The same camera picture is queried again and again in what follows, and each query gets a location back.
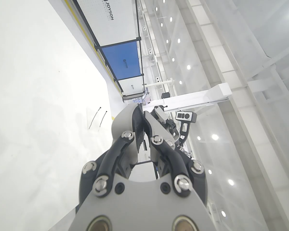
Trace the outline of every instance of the screw head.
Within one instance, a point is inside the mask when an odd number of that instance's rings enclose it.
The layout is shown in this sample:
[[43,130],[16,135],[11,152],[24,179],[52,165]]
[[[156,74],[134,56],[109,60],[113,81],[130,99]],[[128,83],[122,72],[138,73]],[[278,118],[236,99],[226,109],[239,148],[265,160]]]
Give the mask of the screw head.
[[198,163],[198,162],[194,163],[194,168],[199,172],[201,170],[200,163]]
[[124,137],[130,137],[131,133],[130,132],[124,132]]
[[154,142],[155,142],[155,143],[162,142],[162,140],[163,140],[163,139],[162,139],[160,136],[155,136],[155,137],[154,137]]
[[197,161],[197,160],[194,160],[194,164],[191,167],[191,170],[195,174],[202,174],[204,172],[204,168],[203,168],[202,164],[199,161]]
[[190,184],[188,183],[188,180],[183,178],[183,179],[179,180],[178,185],[179,185],[180,189],[188,190]]
[[83,174],[86,174],[90,170],[95,170],[96,169],[96,162],[95,161],[89,161],[87,162],[84,167],[83,167]]
[[129,140],[132,140],[134,135],[130,130],[124,131],[121,135],[122,138],[128,138]]
[[105,189],[107,186],[107,182],[104,181],[103,179],[100,179],[96,182],[96,190],[98,192],[101,192],[103,189]]

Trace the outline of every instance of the robotic hand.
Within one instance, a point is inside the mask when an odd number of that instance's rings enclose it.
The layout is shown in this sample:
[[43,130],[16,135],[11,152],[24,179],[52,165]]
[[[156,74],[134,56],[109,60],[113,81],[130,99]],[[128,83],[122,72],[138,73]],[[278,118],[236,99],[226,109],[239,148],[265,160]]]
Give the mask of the robotic hand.
[[[185,121],[195,122],[196,114]],[[160,178],[133,182],[128,178],[144,132]],[[113,121],[112,136],[110,149],[82,169],[80,208],[69,231],[215,231],[205,208],[204,168],[179,149],[185,139],[163,107],[143,113],[139,105],[128,105]]]

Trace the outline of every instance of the yellow stripe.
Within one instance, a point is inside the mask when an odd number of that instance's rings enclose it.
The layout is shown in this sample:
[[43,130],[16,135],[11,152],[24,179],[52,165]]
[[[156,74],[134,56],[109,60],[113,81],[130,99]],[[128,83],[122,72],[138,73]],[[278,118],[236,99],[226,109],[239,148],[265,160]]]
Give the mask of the yellow stripe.
[[[74,18],[76,19],[79,27],[81,28],[81,30],[82,30],[83,33],[85,34],[88,42],[90,43],[90,45],[92,46],[93,50],[95,51],[95,53],[96,53],[97,57],[99,58],[101,64],[104,66],[104,68],[105,68],[106,72],[108,73],[108,75],[110,76],[110,78],[112,78],[112,75],[110,74],[110,72],[109,72],[109,70],[107,69],[106,65],[105,65],[104,62],[102,61],[102,59],[101,59],[101,57],[99,56],[98,52],[96,51],[96,49],[95,49],[95,47],[94,47],[94,44],[93,44],[93,42],[91,41],[90,37],[86,34],[85,29],[84,29],[83,26],[81,25],[79,19],[77,18],[75,12],[74,12],[73,9],[72,9],[70,3],[68,2],[68,0],[64,0],[64,1],[65,1],[66,5],[68,6],[68,8],[70,9],[70,11],[72,12],[72,14],[73,14]],[[114,84],[114,85],[115,85],[115,87],[117,88],[118,92],[121,94],[121,91],[120,91],[119,87],[118,87],[116,84]]]

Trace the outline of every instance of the black frame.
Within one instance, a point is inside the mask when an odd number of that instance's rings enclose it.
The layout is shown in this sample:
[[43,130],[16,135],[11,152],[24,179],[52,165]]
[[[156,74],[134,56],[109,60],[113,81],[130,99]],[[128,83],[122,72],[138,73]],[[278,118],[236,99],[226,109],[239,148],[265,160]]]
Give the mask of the black frame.
[[[144,85],[144,84],[145,84],[145,80],[144,80],[143,65],[142,65],[141,42],[140,42],[140,41],[141,41],[141,37],[140,37],[140,29],[139,29],[139,17],[138,17],[137,0],[135,0],[135,7],[136,7],[136,18],[137,18],[138,37],[137,37],[136,39],[134,39],[134,40],[128,40],[128,41],[124,41],[124,42],[120,42],[120,43],[114,43],[114,44],[110,44],[110,45],[104,45],[104,46],[100,46],[100,45],[99,45],[99,42],[97,41],[97,38],[96,38],[96,36],[94,35],[94,33],[93,33],[93,31],[92,31],[92,29],[91,29],[91,27],[90,27],[90,25],[89,25],[89,23],[88,23],[85,15],[84,15],[84,13],[83,13],[83,11],[82,11],[79,3],[77,2],[77,0],[72,0],[72,1],[73,1],[73,3],[74,3],[74,5],[75,5],[75,7],[76,7],[76,9],[77,9],[77,11],[78,11],[78,13],[80,14],[80,17],[82,18],[82,20],[84,21],[86,27],[88,28],[90,35],[91,35],[92,38],[93,38],[95,49],[100,51],[103,59],[105,60],[105,65],[109,68],[110,72],[112,73],[113,80],[114,80],[114,82],[116,82],[116,83],[118,84],[118,86],[119,86],[119,88],[120,88],[120,90],[121,90],[121,93],[123,93],[123,89],[122,89],[119,81],[120,81],[120,80],[124,80],[124,79],[128,79],[128,78],[117,79],[116,75],[114,74],[114,72],[113,72],[113,70],[112,70],[112,68],[111,68],[111,66],[110,66],[110,64],[109,64],[109,62],[108,62],[108,60],[107,60],[107,58],[106,58],[103,50],[102,50],[102,48],[104,48],[104,47],[110,47],[110,46],[114,46],[114,45],[120,45],[120,44],[125,44],[125,43],[130,43],[130,42],[139,41],[140,61],[141,61],[141,71],[142,71],[142,74],[140,74],[139,76],[134,76],[134,77],[140,77],[140,76],[142,76],[142,82],[143,82],[143,88],[144,88],[144,91],[143,91],[142,93],[145,93],[145,85]],[[124,100],[126,100],[126,99],[124,99],[124,97],[133,96],[133,95],[138,95],[138,94],[141,94],[141,92],[140,92],[140,93],[136,93],[136,94],[132,94],[132,95],[127,95],[127,96],[122,95],[123,102],[124,102]]]

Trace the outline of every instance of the joyson logo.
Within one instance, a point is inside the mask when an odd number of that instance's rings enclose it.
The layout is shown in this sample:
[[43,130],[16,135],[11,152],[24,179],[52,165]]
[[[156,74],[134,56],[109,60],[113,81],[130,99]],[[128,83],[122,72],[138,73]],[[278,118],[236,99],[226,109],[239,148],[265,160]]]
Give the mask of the joyson logo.
[[111,11],[111,7],[110,7],[110,4],[109,4],[108,0],[103,0],[103,3],[104,3],[106,11],[108,12],[109,20],[114,20],[113,19],[113,14],[112,14],[112,11]]

